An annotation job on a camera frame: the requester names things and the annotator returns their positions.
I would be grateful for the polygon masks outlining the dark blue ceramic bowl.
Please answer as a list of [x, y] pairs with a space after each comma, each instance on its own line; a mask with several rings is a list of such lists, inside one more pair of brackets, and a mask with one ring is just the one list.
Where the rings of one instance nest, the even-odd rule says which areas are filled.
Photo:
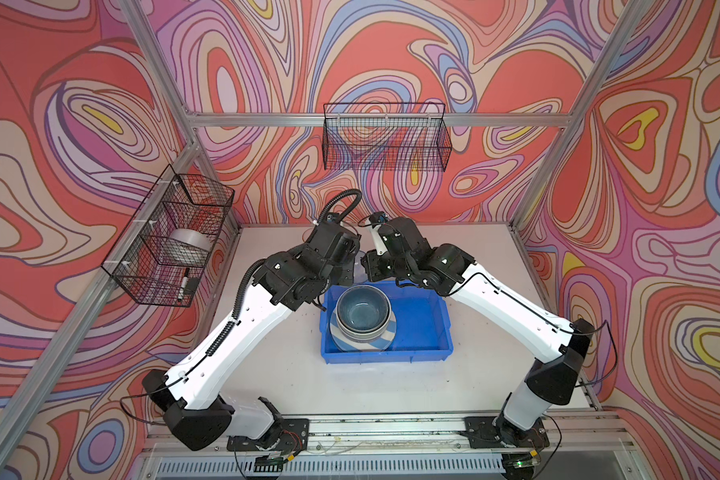
[[386, 327], [392, 310], [390, 300], [379, 288], [357, 285], [339, 296], [335, 312], [338, 324], [349, 332], [370, 335]]

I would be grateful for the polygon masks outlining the blue ribbed plastic cup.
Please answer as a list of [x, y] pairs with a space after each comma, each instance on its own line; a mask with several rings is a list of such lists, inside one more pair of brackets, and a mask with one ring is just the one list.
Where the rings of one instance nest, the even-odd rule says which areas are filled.
[[368, 281], [368, 274], [365, 268], [365, 265], [363, 264], [363, 259], [365, 258], [364, 252], [359, 252], [358, 255], [354, 259], [353, 263], [353, 284], [363, 284]]

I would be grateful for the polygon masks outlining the light green ceramic bowl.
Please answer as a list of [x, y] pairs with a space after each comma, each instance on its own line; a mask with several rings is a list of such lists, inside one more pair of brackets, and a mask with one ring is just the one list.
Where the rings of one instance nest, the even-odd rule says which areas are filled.
[[336, 309], [337, 325], [347, 336], [367, 338], [380, 335], [389, 323], [387, 303], [370, 300], [341, 303]]

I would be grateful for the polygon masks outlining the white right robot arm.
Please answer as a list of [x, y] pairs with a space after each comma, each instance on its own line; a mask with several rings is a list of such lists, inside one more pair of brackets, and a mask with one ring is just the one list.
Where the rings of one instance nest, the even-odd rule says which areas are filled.
[[492, 421], [494, 440], [507, 447], [543, 448], [541, 418], [564, 406], [578, 386], [594, 326], [539, 307], [451, 243], [433, 247], [415, 222], [375, 212], [363, 224], [374, 242], [361, 260], [372, 282], [392, 279], [451, 298], [482, 314], [525, 346], [534, 363]]

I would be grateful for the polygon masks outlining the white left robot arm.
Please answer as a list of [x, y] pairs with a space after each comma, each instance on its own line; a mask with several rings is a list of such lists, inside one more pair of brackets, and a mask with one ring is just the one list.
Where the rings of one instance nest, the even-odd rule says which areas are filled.
[[223, 435], [277, 441], [282, 429], [269, 400], [224, 399], [221, 389], [275, 326], [330, 287], [352, 284], [360, 242], [340, 222], [322, 221], [305, 242], [255, 261], [224, 321], [179, 363], [145, 375], [145, 394], [174, 438], [192, 451]]

